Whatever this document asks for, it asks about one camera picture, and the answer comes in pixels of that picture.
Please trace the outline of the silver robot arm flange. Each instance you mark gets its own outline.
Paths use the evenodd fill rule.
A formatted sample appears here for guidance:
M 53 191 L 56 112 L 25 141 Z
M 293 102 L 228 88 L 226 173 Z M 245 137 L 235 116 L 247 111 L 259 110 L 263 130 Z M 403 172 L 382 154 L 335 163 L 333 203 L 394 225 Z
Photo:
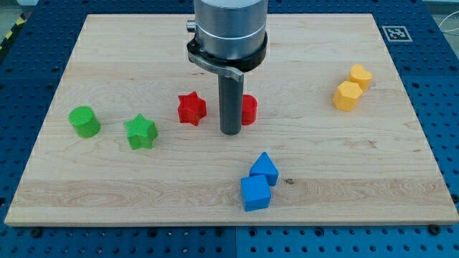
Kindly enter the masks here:
M 265 41 L 268 0 L 195 0 L 194 38 L 208 54 L 242 59 Z

